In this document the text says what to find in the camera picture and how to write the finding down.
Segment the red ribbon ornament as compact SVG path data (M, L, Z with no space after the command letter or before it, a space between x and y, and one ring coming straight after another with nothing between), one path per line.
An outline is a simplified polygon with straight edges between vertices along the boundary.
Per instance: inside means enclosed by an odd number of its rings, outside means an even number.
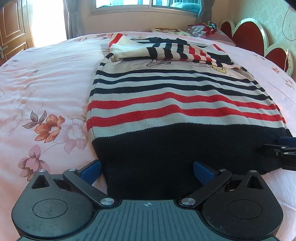
M208 21L207 23L192 24L188 25L188 31L194 37L207 38L216 33L217 25L211 21Z

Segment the striped knit children's sweater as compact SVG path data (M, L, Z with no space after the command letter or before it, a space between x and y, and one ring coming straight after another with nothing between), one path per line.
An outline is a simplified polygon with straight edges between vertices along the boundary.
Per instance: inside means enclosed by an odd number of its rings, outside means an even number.
M216 44L112 34L90 91L87 129L116 199L179 199L193 165L277 170L265 144L290 137L259 82Z

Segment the grey left curtain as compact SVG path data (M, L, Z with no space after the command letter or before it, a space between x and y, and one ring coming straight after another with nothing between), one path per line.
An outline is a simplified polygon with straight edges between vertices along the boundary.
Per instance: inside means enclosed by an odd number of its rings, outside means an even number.
M84 35L84 28L81 18L81 3L80 0L65 0L64 20L67 39L73 39Z

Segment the yellow red folded blanket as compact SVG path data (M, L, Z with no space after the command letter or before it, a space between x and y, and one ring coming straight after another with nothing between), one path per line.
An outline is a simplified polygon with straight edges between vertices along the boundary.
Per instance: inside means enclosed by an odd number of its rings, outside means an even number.
M166 33L166 34L179 35L179 36L190 36L189 33L184 32L184 31L179 30L179 29L175 29L175 28L173 28L173 29L171 29L171 28L162 28L162 27L152 28L151 32L153 32L153 33Z

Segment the grey curtain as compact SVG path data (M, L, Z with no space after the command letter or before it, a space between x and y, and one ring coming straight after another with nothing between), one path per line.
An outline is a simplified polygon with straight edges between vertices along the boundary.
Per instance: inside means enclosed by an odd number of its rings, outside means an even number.
M196 23L207 23L212 20L212 7L215 0L200 0L200 11L196 18Z
M81 3L80 0L65 0L64 20L67 39L73 39L84 35L84 28L81 18Z

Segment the striped red grey pillow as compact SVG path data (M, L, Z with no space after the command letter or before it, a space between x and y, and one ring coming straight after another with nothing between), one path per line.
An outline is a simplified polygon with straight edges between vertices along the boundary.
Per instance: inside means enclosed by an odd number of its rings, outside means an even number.
M212 23L211 21L208 23L188 25L187 30L192 36L197 38L236 46L236 44L224 32L222 32L215 23Z

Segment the sliding glass window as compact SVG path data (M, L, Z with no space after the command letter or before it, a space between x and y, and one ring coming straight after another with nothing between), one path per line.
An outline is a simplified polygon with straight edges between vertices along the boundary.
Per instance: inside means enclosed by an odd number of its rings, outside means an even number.
M107 0L90 1L89 8L91 16L141 11L197 16L202 8L202 2L160 0Z

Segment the red white headboard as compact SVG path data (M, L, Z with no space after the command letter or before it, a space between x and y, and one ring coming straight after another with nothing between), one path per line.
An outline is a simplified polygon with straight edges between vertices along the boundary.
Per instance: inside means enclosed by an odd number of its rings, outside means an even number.
M220 29L237 47L265 57L292 76L294 64L288 47L281 43L269 44L267 33L259 21L245 18L234 24L232 20L223 20Z

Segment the pink floral quilt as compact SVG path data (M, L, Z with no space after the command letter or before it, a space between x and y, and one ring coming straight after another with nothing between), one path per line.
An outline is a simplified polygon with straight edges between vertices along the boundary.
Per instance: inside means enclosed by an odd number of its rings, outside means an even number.
M295 82L264 57L238 47L195 37L163 33L122 32L129 38L180 38L222 48L245 67L273 98L295 137ZM81 168L96 159L87 137L86 110L91 84L100 61L108 53L112 33L91 34L62 43L30 48L1 66L1 240L17 240L11 211L28 180L45 168L52 174ZM41 133L55 140L37 141ZM264 176L284 212L276 235L295 238L295 172L273 171Z

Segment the grey right curtain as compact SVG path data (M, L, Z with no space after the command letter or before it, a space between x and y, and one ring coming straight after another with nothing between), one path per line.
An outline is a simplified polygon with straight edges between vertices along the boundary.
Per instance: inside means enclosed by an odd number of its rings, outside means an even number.
M196 23L207 23L212 20L212 7L215 0L200 0L200 11L196 18Z

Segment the brown wooden door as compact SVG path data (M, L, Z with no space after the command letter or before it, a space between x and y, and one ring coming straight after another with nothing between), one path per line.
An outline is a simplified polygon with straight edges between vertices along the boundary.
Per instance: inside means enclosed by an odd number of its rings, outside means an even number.
M28 2L8 1L1 7L1 65L16 54L34 47Z

